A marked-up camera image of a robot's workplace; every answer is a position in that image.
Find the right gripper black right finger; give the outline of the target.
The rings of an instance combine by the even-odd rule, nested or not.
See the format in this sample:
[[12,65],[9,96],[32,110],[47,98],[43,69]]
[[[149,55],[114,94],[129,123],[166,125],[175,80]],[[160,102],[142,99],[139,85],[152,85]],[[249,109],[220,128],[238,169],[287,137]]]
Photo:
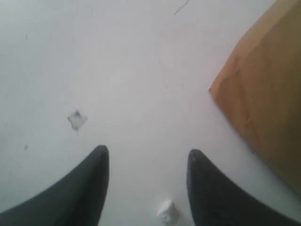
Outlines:
[[197,226],[300,225],[241,189],[197,149],[188,155],[187,191]]

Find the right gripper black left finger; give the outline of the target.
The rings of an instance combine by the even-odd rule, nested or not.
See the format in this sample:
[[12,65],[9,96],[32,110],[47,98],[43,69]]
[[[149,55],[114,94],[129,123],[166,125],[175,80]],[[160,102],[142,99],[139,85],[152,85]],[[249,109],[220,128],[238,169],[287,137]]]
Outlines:
[[109,150],[97,146],[45,191],[0,214],[2,226],[96,226],[110,179]]

